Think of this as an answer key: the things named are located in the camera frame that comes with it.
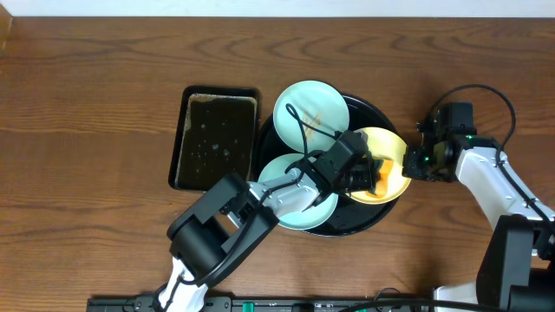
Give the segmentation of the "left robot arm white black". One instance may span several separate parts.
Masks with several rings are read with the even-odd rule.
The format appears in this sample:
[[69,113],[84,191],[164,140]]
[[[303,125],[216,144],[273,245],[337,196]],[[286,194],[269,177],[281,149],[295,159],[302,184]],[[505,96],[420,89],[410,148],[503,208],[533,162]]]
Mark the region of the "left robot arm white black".
[[265,182],[224,176],[169,226],[173,271],[154,309],[199,311],[207,290],[227,278],[281,217],[314,208],[333,193],[372,192],[383,167],[370,155],[328,151],[303,157]]

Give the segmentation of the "yellow plate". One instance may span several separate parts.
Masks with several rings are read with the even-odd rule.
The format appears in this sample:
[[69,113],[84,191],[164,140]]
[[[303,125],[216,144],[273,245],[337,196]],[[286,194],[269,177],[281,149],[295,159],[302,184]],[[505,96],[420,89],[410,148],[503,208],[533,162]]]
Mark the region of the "yellow plate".
[[408,188],[411,179],[402,176],[402,160],[407,144],[397,134],[379,127],[365,127],[356,130],[363,133],[369,151],[374,159],[391,159],[394,167],[388,177],[388,193],[384,198],[372,198],[369,192],[359,191],[348,193],[357,202],[369,205],[385,204],[398,198]]

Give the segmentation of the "yellow sponge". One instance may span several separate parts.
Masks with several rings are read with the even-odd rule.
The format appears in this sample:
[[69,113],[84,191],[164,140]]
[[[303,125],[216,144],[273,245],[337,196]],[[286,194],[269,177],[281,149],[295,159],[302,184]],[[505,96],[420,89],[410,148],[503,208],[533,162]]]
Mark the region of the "yellow sponge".
[[375,159],[376,169],[375,187],[369,191],[372,198],[384,198],[388,193],[389,175],[393,170],[394,161],[391,159]]

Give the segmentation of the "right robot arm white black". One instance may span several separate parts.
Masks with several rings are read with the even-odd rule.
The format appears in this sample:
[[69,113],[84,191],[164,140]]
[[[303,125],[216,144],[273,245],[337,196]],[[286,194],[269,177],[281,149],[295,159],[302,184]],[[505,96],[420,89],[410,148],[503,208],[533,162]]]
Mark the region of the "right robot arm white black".
[[409,146],[402,174],[460,182],[493,228],[475,281],[437,288],[436,301],[477,303],[503,311],[554,309],[554,212],[534,196],[494,140],[456,135]]

